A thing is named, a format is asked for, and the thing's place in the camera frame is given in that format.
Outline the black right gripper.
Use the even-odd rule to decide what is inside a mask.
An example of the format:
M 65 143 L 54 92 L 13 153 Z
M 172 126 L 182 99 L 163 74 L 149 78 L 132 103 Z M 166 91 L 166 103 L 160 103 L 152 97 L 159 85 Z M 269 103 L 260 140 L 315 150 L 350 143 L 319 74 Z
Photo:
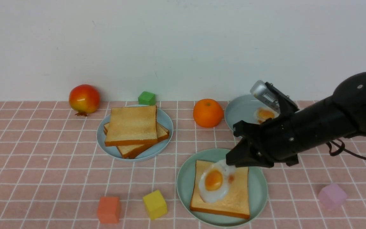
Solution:
M 242 139 L 226 154 L 226 164 L 242 167 L 272 168 L 276 163 L 287 166 L 299 164 L 297 153 L 291 148 L 287 130 L 280 123 L 268 119 L 261 124 L 243 120 L 233 125 L 233 135 Z

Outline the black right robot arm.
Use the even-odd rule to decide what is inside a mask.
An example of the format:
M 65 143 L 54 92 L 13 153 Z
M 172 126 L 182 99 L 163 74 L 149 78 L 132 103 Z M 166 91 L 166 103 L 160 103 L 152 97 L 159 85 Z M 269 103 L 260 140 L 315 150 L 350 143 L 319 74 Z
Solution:
M 347 152 L 341 138 L 366 137 L 366 72 L 350 76 L 334 93 L 303 110 L 273 84 L 257 81 L 250 93 L 278 113 L 261 124 L 239 121 L 233 125 L 240 142 L 226 154 L 226 163 L 237 168 L 272 168 L 276 163 L 299 164 L 298 154 L 322 144 L 329 154 Z

